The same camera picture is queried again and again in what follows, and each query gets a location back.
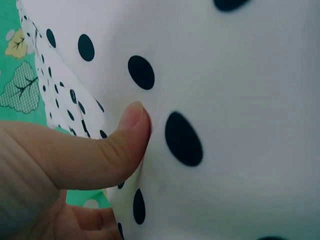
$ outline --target green fabric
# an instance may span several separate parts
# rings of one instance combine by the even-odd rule
[[[24,42],[15,0],[0,0],[0,121],[47,125],[35,53]],[[96,200],[100,208],[110,206],[101,190],[68,191],[68,204],[83,206],[89,199]]]

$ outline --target hand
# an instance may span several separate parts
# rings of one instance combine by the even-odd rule
[[[111,208],[68,205],[66,190],[124,182],[144,155],[150,126],[138,102],[126,109],[106,139],[0,122],[0,239],[121,240]]]

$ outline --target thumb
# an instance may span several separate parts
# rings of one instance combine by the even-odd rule
[[[118,129],[106,139],[64,134],[22,122],[3,124],[59,189],[93,190],[116,186],[140,164],[151,131],[140,102],[127,107]]]

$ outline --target black dot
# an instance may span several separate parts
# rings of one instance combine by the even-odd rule
[[[74,104],[77,103],[77,99],[76,99],[76,93],[75,91],[73,91],[72,89],[70,89],[70,96],[71,96],[71,100]]]
[[[118,226],[119,233],[120,233],[122,239],[124,240],[124,239],[125,239],[125,238],[124,238],[124,232],[123,232],[123,230],[122,230],[122,225],[121,225],[121,223],[118,222],[117,226]]]
[[[122,189],[124,187],[125,183],[121,183],[118,185],[118,189]]]
[[[265,236],[265,237],[259,238],[258,240],[285,240],[285,239],[278,236]]]
[[[80,108],[81,112],[85,115],[86,114],[86,110],[85,110],[84,106],[79,101],[78,101],[78,104],[79,104],[79,108]]]
[[[74,116],[71,114],[71,112],[70,112],[69,110],[67,110],[67,112],[68,112],[68,114],[69,114],[70,119],[71,119],[72,121],[74,121],[75,118],[74,118]]]
[[[100,135],[101,135],[101,137],[102,137],[103,139],[106,139],[106,138],[107,138],[107,134],[106,134],[104,131],[102,131],[102,130],[100,130]]]
[[[83,130],[87,133],[88,130],[87,130],[87,126],[86,126],[85,121],[84,121],[84,120],[81,120],[81,123],[82,123]]]
[[[128,61],[128,70],[135,83],[144,90],[150,90],[155,84],[155,73],[150,63],[141,56],[132,56]]]
[[[133,217],[137,224],[141,225],[144,223],[146,218],[146,206],[144,197],[142,196],[141,190],[138,189],[135,192],[133,199]]]
[[[70,132],[73,133],[73,135],[77,136],[77,134],[76,134],[76,132],[75,132],[75,130],[73,128],[69,127],[69,129],[70,129]]]
[[[190,123],[178,112],[170,114],[165,140],[171,153],[183,164],[195,167],[203,158],[201,142]]]
[[[95,57],[95,48],[91,39],[86,34],[82,34],[78,40],[78,50],[83,60],[90,62]]]
[[[49,43],[52,45],[52,47],[56,48],[56,39],[51,29],[46,30],[46,37]]]
[[[104,108],[102,107],[102,105],[100,104],[100,102],[98,102],[97,100],[95,100],[95,101],[96,101],[96,103],[98,104],[98,106],[99,106],[99,108],[101,109],[101,111],[104,113],[105,110],[104,110]]]
[[[249,0],[213,0],[215,7],[221,12],[232,12],[244,4],[246,4]]]

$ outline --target polka dot fabric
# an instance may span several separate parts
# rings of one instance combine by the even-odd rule
[[[101,192],[124,240],[320,239],[318,0],[17,7],[49,127],[107,139],[149,113],[139,167]]]

